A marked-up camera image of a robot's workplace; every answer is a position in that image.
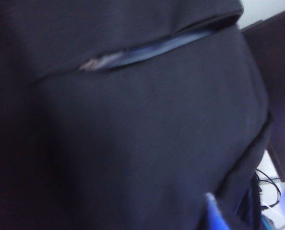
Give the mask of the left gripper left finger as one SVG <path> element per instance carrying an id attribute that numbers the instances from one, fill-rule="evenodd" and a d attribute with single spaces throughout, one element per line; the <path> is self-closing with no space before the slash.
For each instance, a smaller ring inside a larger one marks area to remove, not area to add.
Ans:
<path id="1" fill-rule="evenodd" d="M 219 208 L 219 205 L 212 193 L 207 193 L 207 218 L 210 230 L 230 230 L 227 221 Z"/>

